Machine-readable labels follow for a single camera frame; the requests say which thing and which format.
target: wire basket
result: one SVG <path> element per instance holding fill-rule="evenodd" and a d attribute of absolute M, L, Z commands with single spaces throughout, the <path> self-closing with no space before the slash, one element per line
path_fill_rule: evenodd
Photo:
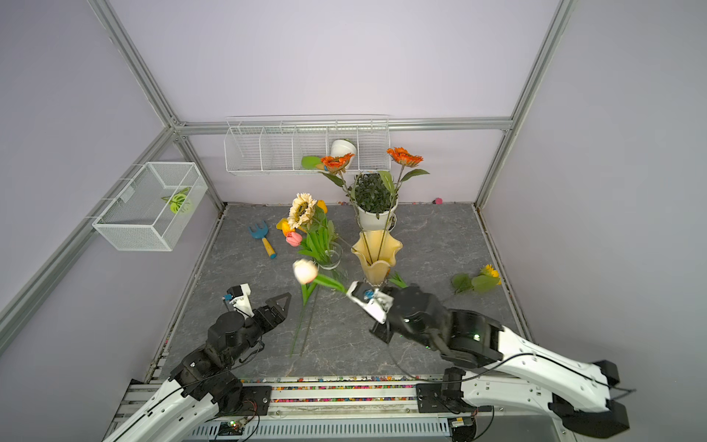
<path fill-rule="evenodd" d="M 145 163 L 93 228 L 118 250 L 171 251 L 206 190 L 194 163 Z"/>
<path fill-rule="evenodd" d="M 357 150 L 348 173 L 390 170 L 390 132 L 387 120 L 329 124 L 309 122 L 228 122 L 223 141 L 226 170 L 234 175 L 306 174 L 303 156 L 328 156 L 337 139 L 350 141 Z"/>

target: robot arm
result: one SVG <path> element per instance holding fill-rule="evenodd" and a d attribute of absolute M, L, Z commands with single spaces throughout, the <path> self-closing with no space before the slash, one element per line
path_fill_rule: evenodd
<path fill-rule="evenodd" d="M 287 318 L 291 295 L 270 298 L 265 306 L 251 310 L 249 292 L 243 291 L 243 286 L 228 290 L 234 306 L 243 307 L 245 298 L 247 313 L 238 308 L 219 316 L 209 328 L 206 344 L 186 355 L 157 393 L 105 442 L 179 442 L 194 427 L 218 414 L 267 413 L 271 388 L 243 387 L 231 370 L 246 364 L 263 348 L 262 335 Z M 278 304 L 280 300 L 285 300 L 284 306 Z M 245 360 L 239 359 L 258 344 L 259 349 Z M 245 424 L 245 420 L 234 421 L 234 426 L 239 424 Z"/>
<path fill-rule="evenodd" d="M 587 364 L 566 358 L 481 313 L 447 309 L 417 286 L 384 293 L 354 282 L 346 295 L 376 320 L 371 332 L 383 342 L 400 333 L 439 351 L 456 367 L 486 368 L 522 380 L 450 368 L 440 396 L 459 411 L 464 411 L 463 404 L 516 405 L 546 412 L 570 430 L 600 438 L 629 427 L 626 408 L 609 394 L 619 383 L 618 369 L 609 361 Z"/>

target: white flower pot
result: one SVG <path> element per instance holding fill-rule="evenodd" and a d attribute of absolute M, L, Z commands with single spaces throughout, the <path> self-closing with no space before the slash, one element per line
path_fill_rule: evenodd
<path fill-rule="evenodd" d="M 353 155 L 356 155 L 356 146 L 354 146 L 352 143 L 348 142 L 345 139 L 334 140 L 329 154 L 333 157 L 337 157 L 344 156 L 347 153 L 352 153 Z"/>
<path fill-rule="evenodd" d="M 356 206 L 358 209 L 358 217 L 361 220 L 361 227 L 365 231 L 381 231 L 385 230 L 385 220 L 388 219 L 388 212 L 384 211 L 381 214 L 372 214 L 369 211 L 365 211 L 362 208 Z M 388 226 L 390 226 L 393 217 L 395 216 L 395 209 L 397 208 L 397 203 L 390 209 L 390 219 L 388 219 Z"/>

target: white tulip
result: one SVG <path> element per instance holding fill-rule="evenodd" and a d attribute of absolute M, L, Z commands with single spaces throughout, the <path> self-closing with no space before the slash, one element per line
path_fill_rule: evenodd
<path fill-rule="evenodd" d="M 292 270 L 295 272 L 295 278 L 300 284 L 309 284 L 314 281 L 319 271 L 314 262 L 310 260 L 297 260 L 292 264 Z"/>

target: flower stem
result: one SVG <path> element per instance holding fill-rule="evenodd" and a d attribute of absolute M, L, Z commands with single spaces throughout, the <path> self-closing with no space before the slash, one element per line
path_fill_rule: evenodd
<path fill-rule="evenodd" d="M 309 336 L 309 331 L 312 328 L 312 319 L 314 319 L 314 313 L 315 313 L 315 309 L 317 307 L 317 298 L 319 298 L 319 293 L 315 293 L 314 301 L 312 301 L 312 315 L 310 316 L 309 324 L 307 324 L 307 331 L 305 332 L 305 337 L 302 340 L 302 349 L 300 350 L 300 356 L 302 356 L 302 353 L 304 353 L 305 347 L 307 346 L 307 337 Z"/>
<path fill-rule="evenodd" d="M 305 284 L 301 284 L 302 288 L 302 301 L 305 300 L 305 293 L 307 292 L 307 286 Z M 300 328 L 302 327 L 302 320 L 304 319 L 305 315 L 305 303 L 302 302 L 302 311 L 300 312 L 300 322 L 297 324 L 297 330 L 295 331 L 295 337 L 292 339 L 292 347 L 290 347 L 290 356 L 292 357 L 292 353 L 295 352 L 295 344 L 297 343 L 297 336 L 300 334 Z"/>
<path fill-rule="evenodd" d="M 395 183 L 395 192 L 390 195 L 390 209 L 388 209 L 388 216 L 385 217 L 385 224 L 383 224 L 383 235 L 380 237 L 380 247 L 378 248 L 378 258 L 380 259 L 380 252 L 383 250 L 383 241 L 385 240 L 385 234 L 388 233 L 388 220 L 390 219 L 390 213 L 393 211 L 393 205 L 397 201 L 397 191 L 400 188 L 400 178 L 402 178 L 402 170 L 405 169 L 404 165 L 400 165 L 400 174 L 398 174 L 398 181 Z"/>
<path fill-rule="evenodd" d="M 356 200 L 354 198 L 351 198 L 351 193 L 349 192 L 349 189 L 346 187 L 344 184 L 341 186 L 342 189 L 344 189 L 344 193 L 346 193 L 346 196 L 349 197 L 349 201 L 351 202 L 351 205 L 353 206 L 353 213 L 356 216 L 356 224 L 358 224 L 358 228 L 363 232 L 363 244 L 366 246 L 366 251 L 368 252 L 368 259 L 370 260 L 369 264 L 373 264 L 373 255 L 370 253 L 370 247 L 368 247 L 368 239 L 366 238 L 366 231 L 363 230 L 363 226 L 361 225 L 361 218 L 358 215 L 358 204 L 356 203 Z"/>

